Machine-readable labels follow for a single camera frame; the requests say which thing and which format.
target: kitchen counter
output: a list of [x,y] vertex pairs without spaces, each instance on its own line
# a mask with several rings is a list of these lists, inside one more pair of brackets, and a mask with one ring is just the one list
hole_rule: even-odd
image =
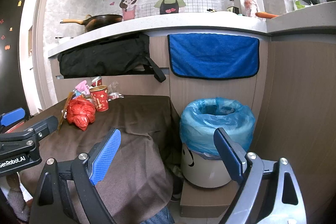
[[156,15],[123,21],[84,33],[67,42],[57,44],[48,51],[48,57],[104,37],[117,37],[135,32],[181,28],[234,30],[267,35],[266,21],[238,16],[231,12]]
[[293,11],[267,20],[267,32],[271,35],[316,33],[335,34],[336,1],[325,2]]
[[266,21],[238,16],[231,12],[179,13],[136,18],[87,32],[56,45],[48,51],[48,57],[105,37],[176,29],[231,30],[266,36],[311,32],[336,33],[336,1],[313,5]]

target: orange utensil handle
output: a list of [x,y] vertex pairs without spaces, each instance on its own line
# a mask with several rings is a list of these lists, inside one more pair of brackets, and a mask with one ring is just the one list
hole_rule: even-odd
[[268,18],[268,19],[278,17],[278,15],[272,15],[272,14],[269,14],[269,13],[266,13],[266,12],[257,12],[257,13],[255,13],[255,15],[257,17],[260,17],[260,18]]

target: red plastic bag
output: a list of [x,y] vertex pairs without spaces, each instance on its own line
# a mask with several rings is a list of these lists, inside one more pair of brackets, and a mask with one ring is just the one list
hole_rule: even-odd
[[95,121],[96,108],[90,101],[82,96],[70,100],[67,107],[67,120],[75,123],[81,130],[85,131],[89,123]]

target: bag strap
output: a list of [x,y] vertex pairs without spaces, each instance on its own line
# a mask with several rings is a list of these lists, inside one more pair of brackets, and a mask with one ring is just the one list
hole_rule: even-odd
[[158,65],[155,64],[155,62],[154,62],[151,58],[149,58],[149,57],[147,57],[147,56],[145,56],[145,58],[148,60],[150,66],[153,68],[155,79],[156,79],[157,81],[159,81],[160,83],[162,83],[164,80],[166,80],[166,76],[165,76],[165,74],[164,74],[163,71],[158,67]]

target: blue gripper pad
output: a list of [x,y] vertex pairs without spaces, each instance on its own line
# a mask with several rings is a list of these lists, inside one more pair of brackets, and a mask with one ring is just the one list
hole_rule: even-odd
[[241,184],[244,179],[242,162],[231,146],[233,143],[232,139],[224,129],[217,128],[213,135],[213,141],[231,179]]
[[26,113],[22,107],[4,114],[1,118],[0,125],[9,126],[25,117]]
[[118,129],[113,128],[113,133],[108,133],[109,136],[106,136],[108,139],[104,139],[100,144],[103,146],[100,150],[100,145],[97,148],[97,154],[96,156],[93,155],[92,159],[92,167],[91,174],[89,174],[90,181],[93,185],[96,185],[99,181],[103,180],[105,177],[105,174],[110,167],[110,164],[117,153],[117,150],[120,146],[121,142],[121,133]]

